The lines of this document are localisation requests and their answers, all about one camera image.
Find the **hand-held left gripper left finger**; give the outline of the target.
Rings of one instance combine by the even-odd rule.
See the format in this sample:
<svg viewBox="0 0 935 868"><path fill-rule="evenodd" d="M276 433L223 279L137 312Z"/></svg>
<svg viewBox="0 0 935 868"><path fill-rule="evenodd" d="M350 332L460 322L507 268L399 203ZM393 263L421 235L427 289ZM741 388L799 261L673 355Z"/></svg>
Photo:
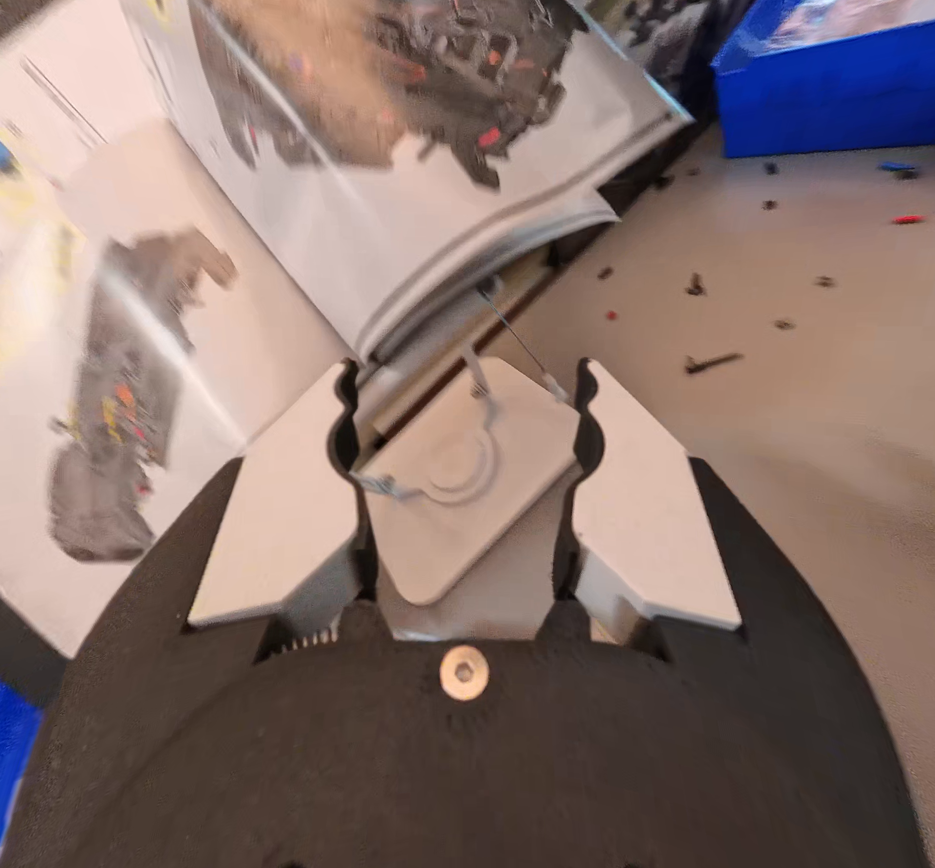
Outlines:
<svg viewBox="0 0 935 868"><path fill-rule="evenodd" d="M188 623L213 628L274 617L331 628L362 583L355 551L368 515L351 475L358 365L325 373L247 447Z"/></svg>

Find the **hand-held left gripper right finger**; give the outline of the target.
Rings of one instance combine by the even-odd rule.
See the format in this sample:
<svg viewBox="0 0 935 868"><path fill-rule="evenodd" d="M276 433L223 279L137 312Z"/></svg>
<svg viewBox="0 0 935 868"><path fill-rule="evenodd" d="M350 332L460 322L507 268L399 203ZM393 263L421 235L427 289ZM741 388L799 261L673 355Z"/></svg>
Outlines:
<svg viewBox="0 0 935 868"><path fill-rule="evenodd" d="M672 618L741 628L742 615L684 446L597 360L577 366L573 453L555 541L555 603L601 628Z"/></svg>

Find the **white stand base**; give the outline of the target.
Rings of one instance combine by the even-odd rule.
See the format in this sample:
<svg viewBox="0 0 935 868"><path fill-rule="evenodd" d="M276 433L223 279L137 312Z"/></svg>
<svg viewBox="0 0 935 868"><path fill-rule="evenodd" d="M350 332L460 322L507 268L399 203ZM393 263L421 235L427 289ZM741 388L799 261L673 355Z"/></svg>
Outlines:
<svg viewBox="0 0 935 868"><path fill-rule="evenodd" d="M481 358L358 471L382 567L410 605L443 599L571 467L578 415L538 366L537 379Z"/></svg>

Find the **white instruction booklet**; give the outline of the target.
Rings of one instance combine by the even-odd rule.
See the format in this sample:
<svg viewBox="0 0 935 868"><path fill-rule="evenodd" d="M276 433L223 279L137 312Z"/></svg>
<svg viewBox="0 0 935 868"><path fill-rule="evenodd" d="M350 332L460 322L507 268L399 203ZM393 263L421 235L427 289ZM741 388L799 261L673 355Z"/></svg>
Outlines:
<svg viewBox="0 0 935 868"><path fill-rule="evenodd" d="M2 601L73 658L321 371L690 119L572 0L54 2L2 41Z"/></svg>

